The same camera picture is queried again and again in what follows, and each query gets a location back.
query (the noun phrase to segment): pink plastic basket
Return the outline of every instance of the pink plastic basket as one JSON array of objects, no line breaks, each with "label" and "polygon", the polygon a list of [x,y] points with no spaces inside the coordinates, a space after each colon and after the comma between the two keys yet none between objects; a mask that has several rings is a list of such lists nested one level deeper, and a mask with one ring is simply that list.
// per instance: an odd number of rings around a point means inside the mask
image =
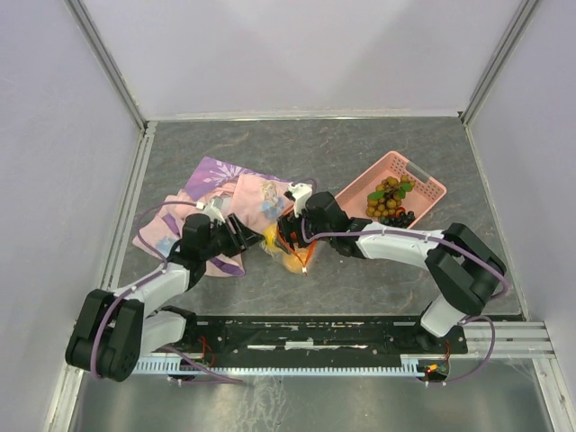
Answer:
[{"label": "pink plastic basket", "polygon": [[409,228],[446,195],[446,188],[426,171],[407,160],[396,151],[387,153],[382,159],[370,166],[354,182],[336,196],[336,201],[348,217],[366,218],[367,196],[386,177],[408,176],[416,185],[402,200],[402,207],[416,216]]}]

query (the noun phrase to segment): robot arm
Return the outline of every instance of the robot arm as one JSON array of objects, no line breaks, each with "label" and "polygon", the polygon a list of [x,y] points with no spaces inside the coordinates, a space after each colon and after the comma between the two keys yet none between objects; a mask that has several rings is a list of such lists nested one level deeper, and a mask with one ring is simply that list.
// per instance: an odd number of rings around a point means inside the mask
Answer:
[{"label": "robot arm", "polygon": [[300,211],[278,221],[285,242],[306,248],[314,238],[325,239],[345,257],[390,259],[427,269],[441,294],[420,317],[417,328],[425,336],[441,338],[466,317],[480,315],[500,283],[494,273],[506,273],[504,263],[463,224],[433,231],[390,228],[348,218],[331,193],[306,193],[306,187],[297,184],[286,194]]},{"label": "robot arm", "polygon": [[114,292],[93,290],[86,296],[66,350],[69,365],[91,370],[96,350],[98,375],[121,382],[141,356],[179,340],[195,341],[186,334],[195,327],[195,314],[162,305],[195,286],[206,261],[220,254],[234,257],[263,239],[234,214],[224,219],[210,204],[202,210],[186,219],[181,239],[157,270]]},{"label": "robot arm", "polygon": [[[292,248],[306,248],[323,238],[345,257],[390,259],[432,274],[441,295],[414,326],[413,336],[422,347],[434,344],[430,337],[443,337],[463,318],[480,315],[499,284],[494,272],[506,273],[501,260],[462,224],[435,231],[391,229],[348,218],[334,196],[313,193],[306,184],[296,184],[286,196],[294,200],[294,210],[278,220],[278,230]],[[186,219],[182,238],[155,272],[115,292],[94,290],[87,295],[68,342],[69,365],[121,382],[140,356],[177,341],[194,343],[195,335],[188,332],[196,327],[195,314],[162,305],[195,286],[208,260],[220,254],[234,257],[264,239],[235,215],[224,219],[213,203],[202,211]],[[96,362],[91,368],[93,351]]]}]

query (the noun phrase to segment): gray marble surface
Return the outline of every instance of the gray marble surface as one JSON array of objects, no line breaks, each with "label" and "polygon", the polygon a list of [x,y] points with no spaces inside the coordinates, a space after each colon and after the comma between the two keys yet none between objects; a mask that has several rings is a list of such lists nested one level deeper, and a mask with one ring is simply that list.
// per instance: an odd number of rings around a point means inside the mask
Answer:
[{"label": "gray marble surface", "polygon": [[[336,194],[390,150],[448,190],[418,229],[459,221],[503,257],[478,167],[456,118],[161,122],[137,214],[175,194],[204,156],[284,178],[312,176],[320,190]],[[420,314],[439,293],[427,271],[343,258],[330,247],[321,250],[309,276],[288,273],[259,247],[243,259],[245,276],[204,277],[171,303],[199,314]],[[130,244],[120,286],[157,265]],[[519,313],[514,290],[486,311]]]}]

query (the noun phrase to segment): grapes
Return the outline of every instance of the grapes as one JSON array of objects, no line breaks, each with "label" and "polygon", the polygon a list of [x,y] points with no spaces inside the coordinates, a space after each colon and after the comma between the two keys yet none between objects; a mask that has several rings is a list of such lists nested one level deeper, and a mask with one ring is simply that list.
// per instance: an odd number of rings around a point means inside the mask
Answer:
[{"label": "grapes", "polygon": [[412,187],[416,185],[416,182],[410,180],[408,175],[400,175],[400,178],[390,175],[384,178],[374,188],[378,193],[374,195],[374,198],[377,196],[380,198],[368,199],[366,216],[380,220],[387,226],[408,227],[416,220],[414,211],[406,211],[402,207],[402,197],[405,197],[411,190],[408,185]]},{"label": "grapes", "polygon": [[406,213],[403,209],[396,212],[396,216],[382,217],[380,223],[386,225],[387,227],[393,228],[407,228],[410,224],[416,220],[414,211],[409,211]]}]

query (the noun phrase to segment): pink cloth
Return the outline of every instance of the pink cloth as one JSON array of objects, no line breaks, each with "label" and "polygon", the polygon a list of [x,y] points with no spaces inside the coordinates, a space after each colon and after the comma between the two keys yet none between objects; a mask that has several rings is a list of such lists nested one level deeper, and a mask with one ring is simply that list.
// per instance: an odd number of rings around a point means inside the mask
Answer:
[{"label": "pink cloth", "polygon": [[[283,213],[290,201],[284,197],[288,183],[267,180],[259,175],[241,174],[237,182],[228,182],[216,187],[200,200],[208,203],[210,199],[219,196],[224,200],[221,212],[224,217],[235,213],[238,219],[255,232],[263,233],[264,229]],[[193,203],[188,193],[181,190],[178,195],[169,195],[165,201],[184,201]],[[160,209],[154,219],[140,230],[140,235],[164,257],[167,257],[170,248],[182,235],[182,227],[187,216],[197,213],[193,206],[182,204],[169,204]],[[141,248],[156,256],[145,247],[138,238],[132,241],[134,246]],[[224,255],[217,256],[206,265],[208,276],[242,276],[244,268],[240,255],[229,258]]]}]

